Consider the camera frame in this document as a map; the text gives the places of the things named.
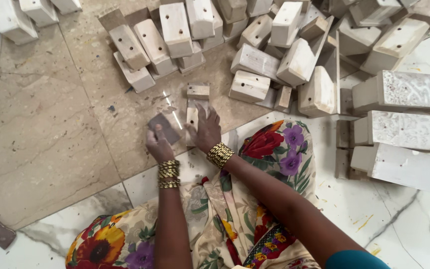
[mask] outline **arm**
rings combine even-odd
[[[155,128],[158,140],[152,131],[148,131],[147,149],[158,163],[174,160],[173,150],[162,132],[162,126],[156,125]],[[159,189],[156,235],[155,269],[192,268],[187,222],[183,214],[179,188]]]
[[[206,118],[205,110],[197,104],[198,131],[190,126],[194,143],[205,153],[221,141],[220,117],[210,107]],[[326,260],[341,250],[364,249],[328,220],[321,212],[295,190],[278,179],[233,155],[224,169],[241,180],[291,233],[298,238],[324,268]]]

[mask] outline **woman's right hand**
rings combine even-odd
[[[195,145],[207,154],[214,146],[222,142],[222,128],[220,127],[220,116],[212,106],[208,107],[208,117],[205,109],[199,103],[195,103],[198,109],[198,131],[194,125],[184,124]]]

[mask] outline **woman's left hand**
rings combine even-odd
[[[155,125],[155,133],[151,130],[147,131],[145,146],[158,163],[175,159],[173,149],[162,131],[162,125]]]

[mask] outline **floral saree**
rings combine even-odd
[[[245,139],[238,155],[316,205],[313,144],[304,123],[272,123]],[[320,268],[301,242],[227,171],[184,184],[180,194],[195,269]],[[157,208],[158,199],[153,199],[98,217],[72,243],[66,268],[152,269]]]

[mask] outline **white marble floor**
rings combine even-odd
[[[430,73],[430,38],[401,70]],[[319,208],[338,227],[393,269],[430,269],[430,193],[389,183],[334,178],[335,127],[338,116],[307,119],[271,112],[223,135],[236,149],[244,138],[276,120],[302,120],[313,134]],[[215,168],[197,149],[177,156],[181,180],[199,181]],[[98,215],[125,211],[157,197],[156,167],[18,230],[15,242],[0,248],[0,268],[64,267],[76,235]]]

